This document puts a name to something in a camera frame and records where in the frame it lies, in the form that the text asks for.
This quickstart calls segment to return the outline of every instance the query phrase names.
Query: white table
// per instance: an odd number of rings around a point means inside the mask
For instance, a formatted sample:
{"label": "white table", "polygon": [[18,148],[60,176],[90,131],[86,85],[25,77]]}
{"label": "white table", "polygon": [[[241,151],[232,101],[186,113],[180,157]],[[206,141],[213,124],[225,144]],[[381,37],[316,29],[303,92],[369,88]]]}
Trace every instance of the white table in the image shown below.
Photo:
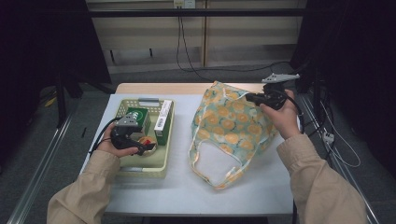
{"label": "white table", "polygon": [[176,102],[167,175],[165,178],[117,176],[107,213],[143,217],[249,217],[292,213],[290,177],[276,153],[276,147],[283,141],[279,135],[227,189],[213,189],[193,172],[188,158],[190,126],[202,94],[113,94],[96,136],[115,117],[122,99],[139,97]]}

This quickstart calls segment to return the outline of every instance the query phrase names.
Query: beige sleeve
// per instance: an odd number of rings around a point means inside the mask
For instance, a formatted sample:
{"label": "beige sleeve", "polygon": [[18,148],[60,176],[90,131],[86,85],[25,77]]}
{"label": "beige sleeve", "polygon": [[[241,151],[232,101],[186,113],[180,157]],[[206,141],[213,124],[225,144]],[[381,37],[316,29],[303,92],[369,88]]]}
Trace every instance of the beige sleeve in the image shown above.
{"label": "beige sleeve", "polygon": [[111,182],[119,169],[118,157],[94,151],[76,182],[50,199],[47,223],[100,223],[109,202]]}
{"label": "beige sleeve", "polygon": [[290,173],[290,186],[301,223],[367,223],[362,197],[321,159],[305,134],[278,148]]}

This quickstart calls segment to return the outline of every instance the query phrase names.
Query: plastic basket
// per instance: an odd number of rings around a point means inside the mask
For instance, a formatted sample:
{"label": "plastic basket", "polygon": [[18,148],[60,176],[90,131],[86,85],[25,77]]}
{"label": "plastic basket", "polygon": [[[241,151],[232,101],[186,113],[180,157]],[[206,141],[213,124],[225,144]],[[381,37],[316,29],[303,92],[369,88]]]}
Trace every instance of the plastic basket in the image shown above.
{"label": "plastic basket", "polygon": [[[148,136],[155,138],[154,127],[157,118],[160,114],[165,99],[157,98],[139,98],[139,99],[124,99],[120,102],[116,117],[120,118],[128,112],[130,107],[146,108],[151,120]],[[167,161],[170,149],[170,139],[172,135],[172,127],[175,116],[175,102],[172,101],[172,107],[169,111],[171,123],[169,127],[169,135],[165,146],[157,146],[156,151],[150,156],[126,156],[120,159],[120,170],[118,175],[126,176],[146,176],[146,177],[165,177]]]}

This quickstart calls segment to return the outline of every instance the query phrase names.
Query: cable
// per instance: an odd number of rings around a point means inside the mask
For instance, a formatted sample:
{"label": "cable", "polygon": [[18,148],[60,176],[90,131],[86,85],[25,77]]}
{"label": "cable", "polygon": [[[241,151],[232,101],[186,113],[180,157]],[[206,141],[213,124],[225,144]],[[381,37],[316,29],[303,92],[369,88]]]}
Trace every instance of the cable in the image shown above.
{"label": "cable", "polygon": [[[184,42],[184,48],[187,54],[187,58],[189,60],[189,64],[191,67],[190,69],[186,69],[186,68],[182,68],[180,65],[180,62],[178,60],[178,52],[179,52],[179,48],[180,48],[180,38],[183,37],[183,42]],[[282,61],[282,62],[275,62],[275,63],[271,63],[270,65],[266,65],[264,67],[260,67],[260,68],[252,68],[252,69],[244,69],[244,70],[238,70],[238,69],[227,69],[227,68],[194,68],[191,64],[191,60],[190,60],[190,55],[187,51],[187,44],[186,44],[186,38],[184,35],[184,24],[183,24],[183,19],[181,17],[178,18],[178,41],[177,41],[177,66],[179,67],[180,70],[185,71],[185,72],[194,72],[198,77],[202,78],[202,79],[206,79],[209,80],[211,82],[213,82],[213,80],[209,79],[209,78],[205,78],[205,77],[201,77],[197,71],[225,71],[225,72],[254,72],[254,71],[260,71],[266,68],[270,68],[271,72],[273,72],[272,67],[274,65],[277,64],[281,64],[281,63],[287,63],[290,64],[290,62],[287,61]]]}
{"label": "cable", "polygon": [[[324,144],[324,141],[320,141],[320,142],[321,142],[321,144],[323,145],[323,148],[324,148],[325,151],[326,151],[326,145]],[[332,153],[332,151],[331,151],[331,150],[328,150],[327,153],[326,153],[326,157],[324,158],[324,160],[327,161],[327,163],[329,163],[329,166],[332,168],[332,160],[329,160],[330,154],[331,154],[331,153]]]}
{"label": "cable", "polygon": [[194,69],[194,67],[192,66],[192,63],[191,63],[191,60],[190,60],[190,55],[189,55],[189,52],[187,51],[186,38],[185,38],[185,36],[184,36],[183,19],[182,19],[181,17],[178,17],[178,41],[177,41],[177,65],[178,65],[178,67],[179,67],[181,70],[183,70],[183,69],[181,68],[179,62],[178,62],[178,49],[179,49],[179,46],[180,46],[180,24],[181,24],[181,33],[182,33],[182,35],[183,35],[183,41],[184,41],[184,49],[186,50],[187,58],[189,59],[189,63],[190,63],[190,67],[191,67],[192,71],[193,71],[198,77],[200,77],[201,79],[207,80],[207,81],[209,81],[209,82],[214,82],[215,80],[212,80],[212,79],[209,79],[209,78],[206,78],[206,77],[201,77],[201,75],[199,75],[199,74],[197,73],[197,71]]}
{"label": "cable", "polygon": [[352,165],[346,161],[344,161],[344,159],[342,159],[342,157],[340,155],[338,155],[337,153],[335,153],[332,149],[332,147],[329,146],[329,150],[334,154],[334,156],[336,158],[338,158],[343,164],[350,166],[350,167],[359,167],[361,165],[361,158],[359,157],[358,153],[356,153],[356,151],[353,149],[353,147],[343,138],[343,136],[337,132],[337,130],[335,129],[334,125],[332,124],[332,121],[330,120],[329,114],[327,113],[326,108],[324,107],[324,104],[322,102],[320,102],[321,106],[324,109],[324,112],[326,113],[327,118],[329,119],[330,124],[332,125],[334,131],[338,134],[338,136],[340,136],[340,138],[349,146],[349,148],[352,150],[352,152],[355,154],[356,158],[358,159],[358,164],[357,165]]}
{"label": "cable", "polygon": [[310,121],[308,121],[304,126],[306,127],[306,126],[308,126],[308,125],[310,125],[310,124],[312,124],[312,123],[314,123],[314,119],[311,119]]}
{"label": "cable", "polygon": [[288,100],[290,100],[290,101],[296,106],[297,111],[298,111],[297,117],[298,117],[299,120],[300,120],[300,133],[304,133],[304,132],[305,132],[305,126],[304,126],[304,113],[303,113],[303,111],[302,111],[301,108],[297,105],[297,103],[294,101],[293,98],[289,97],[286,93],[284,93],[284,94],[287,96]]}
{"label": "cable", "polygon": [[[324,102],[325,104],[325,108],[329,108],[332,114],[332,118],[331,121],[334,121],[334,116],[333,116],[333,112],[332,112],[332,108],[330,107],[330,92],[326,89],[325,91],[325,95],[323,97],[323,100],[320,99],[321,102]],[[318,127],[310,134],[308,134],[308,137],[311,137],[314,133],[317,133],[326,123],[326,116],[323,119],[320,119],[321,123],[318,125]]]}
{"label": "cable", "polygon": [[96,141],[95,143],[93,143],[92,149],[91,151],[89,151],[88,153],[90,153],[90,156],[92,155],[92,153],[99,147],[99,145],[104,142],[105,140],[108,140],[110,138],[107,139],[103,139],[102,141],[99,142],[99,139],[102,137],[103,133],[105,132],[105,130],[107,129],[107,127],[114,121],[119,120],[120,118],[114,118],[111,119],[106,125],[105,127],[102,129],[102,131],[99,133],[99,135],[96,137]]}
{"label": "cable", "polygon": [[293,200],[293,214],[291,217],[291,224],[297,223],[297,205],[295,200]]}

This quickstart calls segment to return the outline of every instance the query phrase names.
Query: green box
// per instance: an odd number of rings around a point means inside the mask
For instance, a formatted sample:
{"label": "green box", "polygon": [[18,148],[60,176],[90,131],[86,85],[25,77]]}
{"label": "green box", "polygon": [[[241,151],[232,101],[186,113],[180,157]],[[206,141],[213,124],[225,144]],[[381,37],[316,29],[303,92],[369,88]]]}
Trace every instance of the green box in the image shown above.
{"label": "green box", "polygon": [[146,108],[129,107],[127,114],[131,114],[137,122],[137,126],[142,128],[140,133],[132,133],[131,138],[138,140],[143,136],[147,136],[149,133],[149,125],[151,120],[149,118],[149,111]]}
{"label": "green box", "polygon": [[160,146],[165,146],[169,135],[169,127],[171,123],[171,111],[173,102],[170,100],[163,101],[163,107],[161,108],[157,122],[154,127],[155,136],[157,143]]}

